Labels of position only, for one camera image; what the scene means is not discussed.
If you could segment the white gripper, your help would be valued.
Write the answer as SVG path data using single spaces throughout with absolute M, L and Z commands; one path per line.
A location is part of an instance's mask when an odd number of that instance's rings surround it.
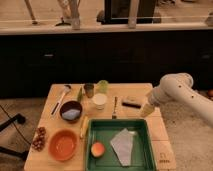
M 166 96 L 163 90 L 159 87 L 154 87 L 147 94 L 148 102 L 150 104 L 145 104 L 141 110 L 141 117 L 145 118 L 148 115 L 152 114 L 155 110 L 154 106 L 160 106 L 166 102 Z

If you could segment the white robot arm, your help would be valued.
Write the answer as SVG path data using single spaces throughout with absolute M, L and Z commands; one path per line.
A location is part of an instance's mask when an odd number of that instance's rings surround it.
M 194 91 L 193 83 L 193 78 L 188 73 L 164 75 L 159 85 L 147 94 L 147 103 L 142 108 L 141 116 L 150 115 L 164 103 L 177 101 L 190 107 L 213 127 L 213 101 Z

